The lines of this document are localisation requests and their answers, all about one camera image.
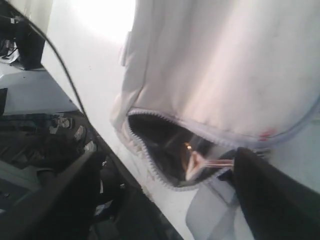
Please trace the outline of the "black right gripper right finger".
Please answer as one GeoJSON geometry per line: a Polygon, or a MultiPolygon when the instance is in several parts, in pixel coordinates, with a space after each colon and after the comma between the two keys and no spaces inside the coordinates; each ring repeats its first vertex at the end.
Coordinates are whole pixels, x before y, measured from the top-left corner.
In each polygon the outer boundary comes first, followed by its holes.
{"type": "Polygon", "coordinates": [[[233,165],[236,195],[256,240],[318,240],[320,195],[256,153],[238,148],[233,165]]]}

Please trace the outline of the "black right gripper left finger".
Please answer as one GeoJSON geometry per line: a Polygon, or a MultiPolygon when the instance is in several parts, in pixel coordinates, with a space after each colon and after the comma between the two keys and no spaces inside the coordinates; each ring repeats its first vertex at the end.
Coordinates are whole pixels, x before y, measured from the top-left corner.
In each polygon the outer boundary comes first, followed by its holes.
{"type": "Polygon", "coordinates": [[[102,152],[87,152],[0,215],[2,240],[86,240],[100,194],[102,152]]]}

